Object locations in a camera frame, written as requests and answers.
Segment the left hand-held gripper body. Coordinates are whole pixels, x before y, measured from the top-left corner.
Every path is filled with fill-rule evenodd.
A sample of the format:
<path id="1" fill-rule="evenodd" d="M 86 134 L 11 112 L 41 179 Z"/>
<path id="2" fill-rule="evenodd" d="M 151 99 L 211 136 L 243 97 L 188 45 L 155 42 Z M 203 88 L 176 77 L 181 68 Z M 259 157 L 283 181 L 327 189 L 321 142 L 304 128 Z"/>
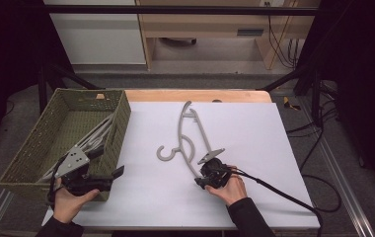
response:
<path id="1" fill-rule="evenodd" d="M 54 168 L 54 178 L 61 179 L 61 185 L 72 195 L 82 196 L 91 190 L 109 192 L 112 176 L 89 174 L 90 163 L 104 153 L 104 146 L 85 153 L 80 147 L 72 147 Z"/>

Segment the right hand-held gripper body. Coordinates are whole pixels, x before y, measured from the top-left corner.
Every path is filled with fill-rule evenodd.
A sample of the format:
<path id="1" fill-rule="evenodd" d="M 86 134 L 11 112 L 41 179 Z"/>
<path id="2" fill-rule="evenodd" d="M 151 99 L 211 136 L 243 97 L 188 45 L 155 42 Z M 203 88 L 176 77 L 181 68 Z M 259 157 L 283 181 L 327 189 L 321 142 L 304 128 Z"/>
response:
<path id="1" fill-rule="evenodd" d="M 232 175 L 230 168 L 217 158 L 224 151 L 224 148 L 209 151 L 197 162 L 198 165 L 201 165 L 199 172 L 202 177 L 200 178 L 208 178 L 208 186 L 215 189 L 224 187 Z"/>

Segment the grey plastic clothes hanger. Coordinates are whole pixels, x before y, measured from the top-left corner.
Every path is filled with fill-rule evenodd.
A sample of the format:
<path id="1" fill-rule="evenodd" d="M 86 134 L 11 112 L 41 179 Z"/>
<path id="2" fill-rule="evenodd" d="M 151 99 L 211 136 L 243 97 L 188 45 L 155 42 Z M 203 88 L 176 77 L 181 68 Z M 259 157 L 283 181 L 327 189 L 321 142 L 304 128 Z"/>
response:
<path id="1" fill-rule="evenodd" d="M 209 140 L 207 138 L 206 132 L 203 128 L 202 122 L 199 118 L 199 115 L 196 110 L 190 108 L 191 101 L 185 102 L 180 116 L 179 116 L 179 121 L 178 121 L 178 128 L 177 128 L 177 140 L 178 140 L 178 145 L 174 147 L 170 154 L 168 156 L 164 156 L 162 154 L 162 151 L 164 150 L 164 146 L 160 146 L 157 151 L 156 151 L 156 156 L 159 160 L 168 162 L 172 160 L 177 153 L 181 153 L 187 166 L 189 167 L 190 171 L 196 178 L 201 178 L 202 175 L 199 174 L 192 165 L 192 161 L 195 155 L 195 146 L 193 141 L 185 134 L 183 134 L 183 124 L 185 119 L 193 119 L 197 125 L 198 129 L 200 131 L 201 137 L 204 141 L 205 147 L 206 147 L 206 154 L 204 155 L 203 158 L 201 158 L 197 164 L 202 165 L 205 164 L 206 162 L 210 161 L 213 158 L 216 158 L 219 154 L 225 151 L 224 148 L 220 149 L 215 149 L 212 150 Z"/>
<path id="2" fill-rule="evenodd" d="M 89 152 L 100 147 L 105 143 L 110 129 L 109 125 L 101 125 L 93 128 L 75 144 L 75 147 L 79 147 L 83 152 Z"/>
<path id="3" fill-rule="evenodd" d="M 92 130 L 81 138 L 79 142 L 73 145 L 63 156 L 64 160 L 59 166 L 53 165 L 38 180 L 39 183 L 47 183 L 51 177 L 60 178 L 73 171 L 88 165 L 94 155 L 90 152 L 102 151 L 106 143 L 106 137 L 111 130 L 113 115 L 107 116 L 98 123 Z"/>

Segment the green woven basket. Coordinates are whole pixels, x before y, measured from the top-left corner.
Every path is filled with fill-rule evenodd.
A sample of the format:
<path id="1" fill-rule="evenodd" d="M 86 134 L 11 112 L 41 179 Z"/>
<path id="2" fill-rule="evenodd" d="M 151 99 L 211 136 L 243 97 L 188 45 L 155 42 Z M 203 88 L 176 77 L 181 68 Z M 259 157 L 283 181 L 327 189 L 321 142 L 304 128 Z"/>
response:
<path id="1" fill-rule="evenodd" d="M 104 94 L 104 100 L 97 100 Z M 57 89 L 25 143 L 0 178 L 0 186 L 22 197 L 44 201 L 49 183 L 42 175 L 90 130 L 113 115 L 104 154 L 90 163 L 91 175 L 116 169 L 131 108 L 122 90 Z"/>

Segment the person's right hand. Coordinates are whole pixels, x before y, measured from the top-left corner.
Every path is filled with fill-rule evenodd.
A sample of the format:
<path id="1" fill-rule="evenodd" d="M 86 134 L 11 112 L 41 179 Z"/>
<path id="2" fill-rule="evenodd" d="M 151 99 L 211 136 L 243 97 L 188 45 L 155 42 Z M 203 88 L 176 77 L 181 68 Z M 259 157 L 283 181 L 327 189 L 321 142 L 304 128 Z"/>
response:
<path id="1" fill-rule="evenodd" d="M 232 175 L 223 188 L 215 189 L 210 186 L 205 187 L 211 195 L 221 198 L 227 206 L 248 196 L 243 179 L 236 174 L 237 167 L 230 166 L 230 170 L 232 171 Z"/>

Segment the person's left hand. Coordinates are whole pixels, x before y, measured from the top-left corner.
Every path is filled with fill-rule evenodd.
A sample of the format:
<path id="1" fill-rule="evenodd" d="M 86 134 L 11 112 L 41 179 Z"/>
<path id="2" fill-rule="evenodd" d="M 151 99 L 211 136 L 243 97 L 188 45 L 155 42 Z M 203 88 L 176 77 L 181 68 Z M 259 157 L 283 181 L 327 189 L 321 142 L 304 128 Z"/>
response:
<path id="1" fill-rule="evenodd" d="M 62 181 L 57 179 L 55 181 L 55 199 L 53 217 L 61 223 L 68 224 L 78 214 L 83 205 L 94 199 L 100 191 L 97 189 L 91 190 L 86 194 L 76 197 L 70 194 L 65 188 L 61 187 Z"/>

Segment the white table mat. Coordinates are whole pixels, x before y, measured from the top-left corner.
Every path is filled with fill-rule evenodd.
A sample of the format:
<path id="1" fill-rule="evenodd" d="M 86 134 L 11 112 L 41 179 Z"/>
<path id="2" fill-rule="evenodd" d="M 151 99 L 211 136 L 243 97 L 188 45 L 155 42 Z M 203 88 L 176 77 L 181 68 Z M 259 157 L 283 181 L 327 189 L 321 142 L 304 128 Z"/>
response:
<path id="1" fill-rule="evenodd" d="M 89 202 L 75 222 L 96 229 L 231 229 L 225 204 L 194 181 L 181 153 L 164 162 L 178 145 L 184 103 L 131 103 L 131 115 L 118 163 L 123 175 L 105 202 Z M 193 103 L 212 150 L 226 164 L 248 173 L 247 193 L 275 230 L 315 229 L 307 210 L 307 188 L 274 103 Z M 183 134 L 195 146 L 195 160 L 207 152 L 197 123 L 186 118 Z"/>

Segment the yellow and black tool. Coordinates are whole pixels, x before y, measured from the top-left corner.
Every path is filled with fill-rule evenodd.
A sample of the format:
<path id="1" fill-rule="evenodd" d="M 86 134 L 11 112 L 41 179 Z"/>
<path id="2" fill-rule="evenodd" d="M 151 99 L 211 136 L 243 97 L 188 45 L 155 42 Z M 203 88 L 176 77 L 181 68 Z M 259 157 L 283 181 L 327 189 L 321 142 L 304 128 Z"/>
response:
<path id="1" fill-rule="evenodd" d="M 297 105 L 292 105 L 288 99 L 288 97 L 283 97 L 283 106 L 286 109 L 291 109 L 294 111 L 301 111 L 301 107 Z"/>

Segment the white cabinet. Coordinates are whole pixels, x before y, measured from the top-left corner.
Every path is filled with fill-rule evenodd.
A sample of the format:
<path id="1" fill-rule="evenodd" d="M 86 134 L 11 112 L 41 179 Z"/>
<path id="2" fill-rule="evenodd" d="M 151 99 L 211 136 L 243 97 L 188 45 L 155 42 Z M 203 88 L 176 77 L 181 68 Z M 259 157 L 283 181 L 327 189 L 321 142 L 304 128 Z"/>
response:
<path id="1" fill-rule="evenodd" d="M 145 64 L 136 14 L 51 14 L 73 65 Z"/>

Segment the dark curtain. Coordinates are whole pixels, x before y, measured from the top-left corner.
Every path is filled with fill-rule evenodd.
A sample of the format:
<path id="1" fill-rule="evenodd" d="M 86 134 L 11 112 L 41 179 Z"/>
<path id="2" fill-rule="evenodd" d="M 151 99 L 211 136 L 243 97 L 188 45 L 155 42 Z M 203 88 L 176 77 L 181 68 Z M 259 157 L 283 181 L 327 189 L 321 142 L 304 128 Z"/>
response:
<path id="1" fill-rule="evenodd" d="M 338 86 L 337 107 L 359 155 L 375 171 L 375 0 L 321 0 L 329 15 L 317 16 L 300 55 L 302 64 L 323 37 L 317 71 Z"/>
<path id="2" fill-rule="evenodd" d="M 0 0 L 0 123 L 7 99 L 38 82 L 48 63 L 73 70 L 44 0 Z"/>

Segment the light wooden desk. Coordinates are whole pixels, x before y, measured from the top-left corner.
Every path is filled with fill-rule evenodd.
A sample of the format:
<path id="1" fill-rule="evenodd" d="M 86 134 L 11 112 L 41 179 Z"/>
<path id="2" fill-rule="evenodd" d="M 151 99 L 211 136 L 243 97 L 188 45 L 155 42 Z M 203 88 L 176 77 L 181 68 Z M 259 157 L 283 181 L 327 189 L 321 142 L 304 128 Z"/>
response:
<path id="1" fill-rule="evenodd" d="M 321 0 L 135 0 L 138 6 L 225 6 L 317 8 Z M 281 55 L 286 39 L 304 40 L 312 16 L 173 15 L 141 14 L 143 35 L 148 39 L 252 38 L 266 69 Z"/>

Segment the black frame strut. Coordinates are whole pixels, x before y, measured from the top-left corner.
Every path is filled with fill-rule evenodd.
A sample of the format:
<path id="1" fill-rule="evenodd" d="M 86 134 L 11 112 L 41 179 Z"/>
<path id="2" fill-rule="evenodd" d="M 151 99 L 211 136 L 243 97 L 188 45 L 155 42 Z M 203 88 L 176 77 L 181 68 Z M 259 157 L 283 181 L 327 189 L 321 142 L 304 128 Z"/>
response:
<path id="1" fill-rule="evenodd" d="M 47 87 L 50 87 L 53 91 L 57 88 L 66 88 L 63 81 L 64 78 L 70 79 L 88 90 L 101 90 L 101 87 L 84 80 L 74 72 L 68 71 L 56 64 L 46 64 L 40 69 L 37 76 L 40 113 L 43 112 L 48 103 Z"/>
<path id="2" fill-rule="evenodd" d="M 270 92 L 277 87 L 291 81 L 292 79 L 297 79 L 297 82 L 293 88 L 293 92 L 296 96 L 304 96 L 311 92 L 311 119 L 316 126 L 321 126 L 321 116 L 320 116 L 320 94 L 321 94 L 321 79 L 318 70 L 309 65 L 301 66 L 292 72 L 284 75 L 280 79 L 263 86 L 261 91 Z"/>

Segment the black horizontal frame bar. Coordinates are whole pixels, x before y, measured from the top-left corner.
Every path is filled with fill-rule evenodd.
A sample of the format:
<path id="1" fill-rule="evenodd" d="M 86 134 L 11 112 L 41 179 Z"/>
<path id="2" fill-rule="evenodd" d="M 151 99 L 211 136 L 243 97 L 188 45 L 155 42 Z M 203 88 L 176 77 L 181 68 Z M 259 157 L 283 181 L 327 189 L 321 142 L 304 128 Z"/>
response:
<path id="1" fill-rule="evenodd" d="M 316 16 L 318 8 L 217 7 L 217 6 L 123 6 L 123 5 L 44 5 L 48 13 L 64 14 L 181 14 Z"/>

